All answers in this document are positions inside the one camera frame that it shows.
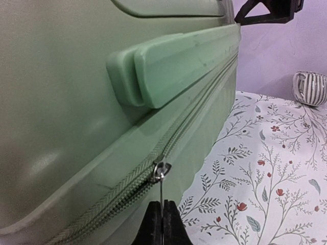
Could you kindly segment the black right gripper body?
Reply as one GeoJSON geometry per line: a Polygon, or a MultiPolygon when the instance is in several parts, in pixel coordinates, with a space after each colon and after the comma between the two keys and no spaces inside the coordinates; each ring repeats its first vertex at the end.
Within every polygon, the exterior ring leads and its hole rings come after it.
{"type": "Polygon", "coordinates": [[[235,16],[235,22],[241,26],[280,23],[285,24],[293,20],[295,13],[303,9],[304,0],[252,0],[247,1],[235,16]],[[262,3],[268,14],[248,16],[259,3],[262,3]]]}

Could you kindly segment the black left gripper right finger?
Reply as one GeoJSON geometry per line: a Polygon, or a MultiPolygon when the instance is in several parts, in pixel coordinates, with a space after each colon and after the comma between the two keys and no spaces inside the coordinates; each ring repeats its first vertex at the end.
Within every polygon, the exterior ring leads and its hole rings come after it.
{"type": "Polygon", "coordinates": [[[174,201],[164,201],[163,244],[192,245],[174,201]]]}

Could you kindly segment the green hard-shell suitcase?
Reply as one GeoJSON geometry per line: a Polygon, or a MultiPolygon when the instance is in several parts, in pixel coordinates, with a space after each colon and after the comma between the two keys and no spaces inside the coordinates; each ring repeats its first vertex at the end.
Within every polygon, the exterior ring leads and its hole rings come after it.
{"type": "Polygon", "coordinates": [[[232,1],[1,1],[1,244],[131,244],[234,103],[232,1]]]}

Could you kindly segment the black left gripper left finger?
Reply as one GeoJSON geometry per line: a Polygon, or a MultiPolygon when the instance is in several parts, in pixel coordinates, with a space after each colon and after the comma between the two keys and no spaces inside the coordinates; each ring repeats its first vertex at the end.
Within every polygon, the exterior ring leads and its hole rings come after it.
{"type": "Polygon", "coordinates": [[[161,206],[159,201],[151,201],[132,245],[161,244],[161,206]]]}

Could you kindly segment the metal suitcase zipper pull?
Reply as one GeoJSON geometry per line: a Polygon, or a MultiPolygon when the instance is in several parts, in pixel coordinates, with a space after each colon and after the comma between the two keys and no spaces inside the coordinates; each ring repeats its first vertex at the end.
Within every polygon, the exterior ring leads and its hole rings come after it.
{"type": "Polygon", "coordinates": [[[170,172],[171,164],[160,160],[155,163],[155,168],[153,172],[153,179],[155,183],[159,183],[159,201],[160,201],[160,224],[163,230],[164,223],[164,198],[163,198],[163,181],[167,174],[170,172]]]}

